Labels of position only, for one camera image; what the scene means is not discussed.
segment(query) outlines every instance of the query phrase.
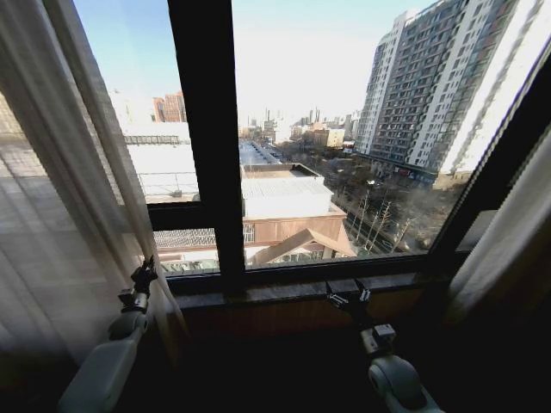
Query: glass pane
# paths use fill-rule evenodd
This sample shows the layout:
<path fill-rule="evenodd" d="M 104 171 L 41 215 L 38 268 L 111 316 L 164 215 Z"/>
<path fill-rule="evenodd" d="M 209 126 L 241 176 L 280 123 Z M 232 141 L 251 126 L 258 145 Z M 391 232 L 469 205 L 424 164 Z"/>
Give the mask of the glass pane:
<path fill-rule="evenodd" d="M 536 0 L 232 5 L 248 265 L 427 251 L 551 33 Z"/>
<path fill-rule="evenodd" d="M 164 0 L 75 0 L 148 203 L 199 200 Z"/>
<path fill-rule="evenodd" d="M 154 236 L 167 276 L 202 274 L 219 267 L 214 228 L 155 231 Z"/>

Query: flat roof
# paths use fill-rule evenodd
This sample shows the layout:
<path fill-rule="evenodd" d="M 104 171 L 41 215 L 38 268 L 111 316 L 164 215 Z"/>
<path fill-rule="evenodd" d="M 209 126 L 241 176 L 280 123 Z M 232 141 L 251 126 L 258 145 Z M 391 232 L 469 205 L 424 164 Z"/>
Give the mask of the flat roof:
<path fill-rule="evenodd" d="M 270 165 L 280 161 L 259 144 L 250 140 L 239 142 L 239 163 L 241 165 Z"/>
<path fill-rule="evenodd" d="M 277 163 L 270 165 L 241 165 L 244 179 L 259 178 L 322 178 L 301 163 Z"/>
<path fill-rule="evenodd" d="M 321 182 L 311 179 L 244 179 L 241 182 L 243 199 L 292 195 L 333 194 Z"/>

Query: low building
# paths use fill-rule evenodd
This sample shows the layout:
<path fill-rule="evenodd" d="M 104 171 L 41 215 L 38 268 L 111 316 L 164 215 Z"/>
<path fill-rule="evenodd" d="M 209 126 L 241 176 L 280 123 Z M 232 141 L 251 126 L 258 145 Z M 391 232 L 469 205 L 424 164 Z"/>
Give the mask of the low building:
<path fill-rule="evenodd" d="M 346 213 L 331 202 L 323 176 L 299 163 L 242 165 L 241 188 L 247 264 L 356 255 L 344 229 Z M 211 268 L 217 260 L 213 230 L 161 231 L 155 237 L 169 270 Z"/>
<path fill-rule="evenodd" d="M 344 129 L 322 129 L 313 132 L 313 143 L 328 148 L 342 148 Z"/>

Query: rooftop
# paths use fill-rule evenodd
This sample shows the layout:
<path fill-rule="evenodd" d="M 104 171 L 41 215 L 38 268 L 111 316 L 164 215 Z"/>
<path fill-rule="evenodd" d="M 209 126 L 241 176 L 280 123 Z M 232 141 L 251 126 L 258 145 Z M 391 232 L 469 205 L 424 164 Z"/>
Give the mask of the rooftop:
<path fill-rule="evenodd" d="M 239 163 L 241 165 L 271 165 L 279 164 L 262 146 L 255 142 L 239 142 Z"/>
<path fill-rule="evenodd" d="M 294 195 L 331 195 L 322 183 L 309 179 L 269 178 L 245 179 L 241 182 L 243 199 Z"/>

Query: sheer curtain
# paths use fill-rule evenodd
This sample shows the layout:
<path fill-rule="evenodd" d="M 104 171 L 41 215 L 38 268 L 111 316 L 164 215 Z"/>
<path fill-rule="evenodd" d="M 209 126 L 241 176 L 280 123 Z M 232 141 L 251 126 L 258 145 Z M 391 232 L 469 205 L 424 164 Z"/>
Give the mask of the sheer curtain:
<path fill-rule="evenodd" d="M 0 61 L 0 351 L 80 362 L 156 254 L 145 198 L 72 2 L 0 2 Z M 176 362 L 162 275 L 151 302 Z"/>

